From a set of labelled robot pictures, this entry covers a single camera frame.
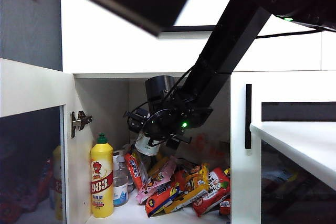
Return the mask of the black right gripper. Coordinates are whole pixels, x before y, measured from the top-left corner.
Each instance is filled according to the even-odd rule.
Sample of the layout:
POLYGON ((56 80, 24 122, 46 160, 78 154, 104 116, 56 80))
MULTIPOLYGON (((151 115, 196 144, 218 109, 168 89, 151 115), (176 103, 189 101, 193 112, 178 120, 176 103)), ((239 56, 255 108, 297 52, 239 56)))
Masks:
MULTIPOLYGON (((136 119, 134 111, 125 111, 123 117, 136 119)), ((183 136, 183 119, 174 110, 162 109, 152 114, 144 123, 143 133, 153 140, 167 140, 166 147, 177 150, 180 143, 189 144, 191 137, 183 136)))

